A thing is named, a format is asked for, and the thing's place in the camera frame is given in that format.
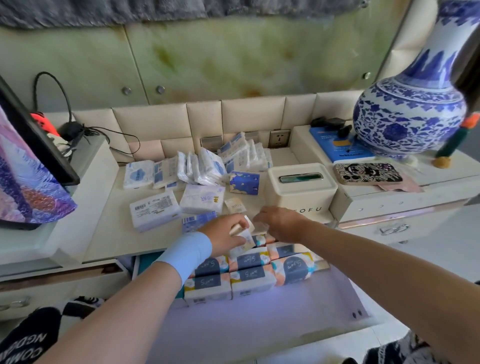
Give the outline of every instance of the person's left hand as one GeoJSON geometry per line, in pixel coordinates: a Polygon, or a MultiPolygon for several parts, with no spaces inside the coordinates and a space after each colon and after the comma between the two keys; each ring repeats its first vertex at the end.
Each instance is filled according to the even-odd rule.
{"type": "Polygon", "coordinates": [[[230,249],[247,242],[241,236],[230,236],[230,230],[236,224],[240,224],[244,229],[249,226],[242,214],[233,214],[220,216],[197,230],[208,236],[212,242],[212,257],[225,255],[230,249]]]}

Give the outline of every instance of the human hand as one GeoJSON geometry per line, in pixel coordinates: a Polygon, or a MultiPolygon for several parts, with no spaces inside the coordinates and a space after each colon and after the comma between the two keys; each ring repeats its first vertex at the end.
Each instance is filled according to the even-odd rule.
{"type": "Polygon", "coordinates": [[[253,221],[268,224],[268,233],[283,243],[300,243],[303,226],[310,220],[288,208],[264,206],[253,221]]]}
{"type": "Polygon", "coordinates": [[[230,230],[240,224],[247,229],[248,221],[242,214],[223,215],[199,228],[212,242],[212,257],[227,254],[230,249],[245,244],[247,241],[241,236],[230,236],[230,230]]]}

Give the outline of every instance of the tissue box lid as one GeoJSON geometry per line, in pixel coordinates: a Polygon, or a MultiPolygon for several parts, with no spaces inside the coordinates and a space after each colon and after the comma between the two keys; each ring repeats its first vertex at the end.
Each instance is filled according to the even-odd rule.
{"type": "Polygon", "coordinates": [[[268,170],[275,193],[279,196],[309,192],[335,192],[337,183],[320,163],[272,167],[268,170]]]}

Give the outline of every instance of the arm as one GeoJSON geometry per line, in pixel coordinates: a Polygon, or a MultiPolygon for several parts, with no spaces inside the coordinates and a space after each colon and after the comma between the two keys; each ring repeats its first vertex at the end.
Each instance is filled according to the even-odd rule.
{"type": "Polygon", "coordinates": [[[387,245],[330,229],[279,207],[254,221],[282,242],[301,243],[332,263],[385,310],[453,363],[478,363],[480,288],[387,245]]]}
{"type": "Polygon", "coordinates": [[[245,239],[230,237],[243,215],[221,216],[186,234],[135,281],[76,325],[38,364],[145,363],[170,304],[187,277],[210,255],[226,254],[245,239]]]}

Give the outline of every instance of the book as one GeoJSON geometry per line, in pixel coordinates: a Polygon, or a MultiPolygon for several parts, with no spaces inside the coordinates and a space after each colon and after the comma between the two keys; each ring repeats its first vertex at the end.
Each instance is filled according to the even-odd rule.
{"type": "Polygon", "coordinates": [[[362,162],[375,158],[375,154],[358,140],[352,145],[352,138],[339,138],[336,130],[330,131],[324,127],[310,128],[310,134],[334,164],[362,162]]]}

